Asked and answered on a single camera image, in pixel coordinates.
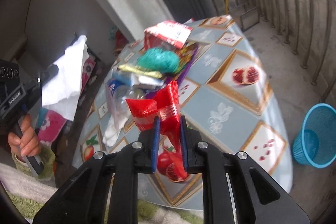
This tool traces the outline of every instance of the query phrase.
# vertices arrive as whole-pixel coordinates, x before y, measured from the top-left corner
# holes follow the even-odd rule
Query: patterned tablecloth
[[[179,87],[181,114],[204,140],[221,150],[246,151],[289,192],[292,158],[287,132],[258,56],[230,16],[187,25],[193,27],[189,40],[199,43],[199,51]],[[135,64],[142,48],[142,43],[127,45],[115,65]],[[85,121],[73,159],[77,168],[85,160],[83,151],[88,144],[94,151],[113,153],[138,138],[139,130],[129,120],[113,147],[105,147],[102,142],[110,119],[105,94],[110,77],[109,73]],[[172,150],[166,137],[161,137],[159,153],[163,146]],[[165,206],[202,210],[202,175],[190,175],[176,183],[159,172],[139,174],[138,197]]]

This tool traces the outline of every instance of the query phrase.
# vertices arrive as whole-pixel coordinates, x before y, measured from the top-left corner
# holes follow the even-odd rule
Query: red plastic packaging
[[[180,151],[180,105],[176,81],[159,90],[153,99],[126,99],[126,102],[140,131],[151,129],[155,116],[158,116],[161,134],[169,138],[176,151]]]

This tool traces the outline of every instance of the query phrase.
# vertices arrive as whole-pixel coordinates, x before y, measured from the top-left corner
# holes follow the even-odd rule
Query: blue plastic bin
[[[317,104],[307,113],[301,132],[293,144],[295,160],[304,165],[324,168],[336,158],[336,110]]]

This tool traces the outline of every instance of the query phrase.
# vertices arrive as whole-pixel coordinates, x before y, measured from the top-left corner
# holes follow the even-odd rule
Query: black device
[[[19,66],[0,59],[0,104],[19,84]]]
[[[108,224],[137,223],[138,173],[152,174],[158,158],[160,121],[140,133],[120,152],[96,152],[45,203],[33,224],[103,223],[114,174]],[[247,153],[221,152],[202,141],[181,117],[184,168],[202,173],[205,224],[234,224],[226,173],[229,174],[239,224],[308,224],[307,214]]]
[[[18,120],[31,109],[42,95],[42,85],[47,83],[58,73],[58,67],[51,65],[46,72],[41,73],[36,79],[27,84],[20,84],[3,99],[0,103],[0,132],[14,132],[19,138],[23,134]],[[24,157],[25,162],[30,167],[33,175],[42,173],[44,165],[39,155]]]

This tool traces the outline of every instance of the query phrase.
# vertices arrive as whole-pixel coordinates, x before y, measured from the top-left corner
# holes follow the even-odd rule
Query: human hand
[[[37,135],[35,134],[33,127],[30,125],[31,122],[31,116],[27,114],[21,123],[21,131],[23,133],[21,139],[13,132],[8,134],[8,144],[13,153],[17,156],[35,156],[41,151],[41,143],[37,139]]]

